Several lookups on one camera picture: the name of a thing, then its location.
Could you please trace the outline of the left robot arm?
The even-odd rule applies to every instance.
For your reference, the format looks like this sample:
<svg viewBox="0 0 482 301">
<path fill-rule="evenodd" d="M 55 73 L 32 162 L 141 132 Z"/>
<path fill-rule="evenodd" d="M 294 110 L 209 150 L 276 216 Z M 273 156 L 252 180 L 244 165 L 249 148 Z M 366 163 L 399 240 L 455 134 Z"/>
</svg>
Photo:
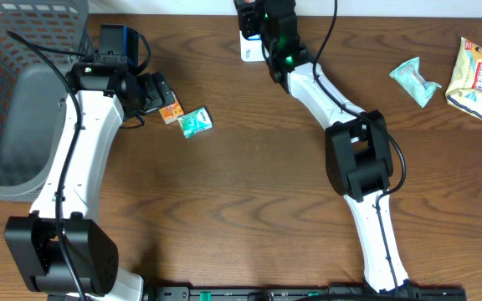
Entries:
<svg viewBox="0 0 482 301">
<path fill-rule="evenodd" d="M 100 228 L 100 188 L 117 131 L 133 115 L 174 101 L 163 72 L 77 63 L 64 127 L 47 180 L 26 217 L 10 217 L 4 239 L 25 286 L 51 300 L 148 300 L 146 280 L 119 265 Z"/>
</svg>

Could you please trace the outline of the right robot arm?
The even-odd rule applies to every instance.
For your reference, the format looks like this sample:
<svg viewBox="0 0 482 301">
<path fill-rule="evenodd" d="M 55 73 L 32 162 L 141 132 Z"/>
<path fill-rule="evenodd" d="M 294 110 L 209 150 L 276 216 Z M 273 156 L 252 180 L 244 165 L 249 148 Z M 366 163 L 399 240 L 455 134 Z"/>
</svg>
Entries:
<svg viewBox="0 0 482 301">
<path fill-rule="evenodd" d="M 296 3 L 233 0 L 244 40 L 259 38 L 271 79 L 299 100 L 325 132 L 326 174 L 351 209 L 364 259 L 364 279 L 375 294 L 403 294 L 408 273 L 401 263 L 389 210 L 392 153 L 400 148 L 383 115 L 354 105 L 326 77 L 300 41 Z"/>
</svg>

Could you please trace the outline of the teal snack packet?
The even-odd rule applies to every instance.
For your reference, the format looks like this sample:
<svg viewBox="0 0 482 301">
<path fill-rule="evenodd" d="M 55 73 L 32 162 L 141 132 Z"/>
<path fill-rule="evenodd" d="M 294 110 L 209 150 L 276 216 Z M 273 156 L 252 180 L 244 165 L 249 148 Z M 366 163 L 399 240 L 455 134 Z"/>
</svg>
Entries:
<svg viewBox="0 0 482 301">
<path fill-rule="evenodd" d="M 395 79 L 421 108 L 424 108 L 441 85 L 425 80 L 419 73 L 419 67 L 419 57 L 409 59 L 395 68 L 389 76 Z"/>
</svg>

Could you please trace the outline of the small teal tissue pack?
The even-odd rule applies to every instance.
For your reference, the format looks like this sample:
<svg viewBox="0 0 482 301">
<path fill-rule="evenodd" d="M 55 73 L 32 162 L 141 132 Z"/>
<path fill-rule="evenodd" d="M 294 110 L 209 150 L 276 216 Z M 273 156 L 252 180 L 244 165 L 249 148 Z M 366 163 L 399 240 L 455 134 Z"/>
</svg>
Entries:
<svg viewBox="0 0 482 301">
<path fill-rule="evenodd" d="M 199 108 L 177 119 L 185 138 L 213 128 L 212 119 L 205 107 Z"/>
</svg>

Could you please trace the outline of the small orange tissue pack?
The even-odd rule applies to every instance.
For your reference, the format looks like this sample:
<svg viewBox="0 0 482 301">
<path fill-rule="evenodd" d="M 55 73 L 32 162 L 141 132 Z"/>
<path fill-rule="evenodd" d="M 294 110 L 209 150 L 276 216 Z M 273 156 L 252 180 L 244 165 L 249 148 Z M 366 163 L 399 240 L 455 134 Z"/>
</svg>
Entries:
<svg viewBox="0 0 482 301">
<path fill-rule="evenodd" d="M 179 103 L 178 97 L 176 96 L 174 91 L 172 91 L 172 96 L 174 102 L 171 105 L 165 106 L 159 110 L 160 115 L 162 116 L 162 119 L 166 125 L 177 121 L 179 117 L 184 115 L 183 108 Z"/>
</svg>

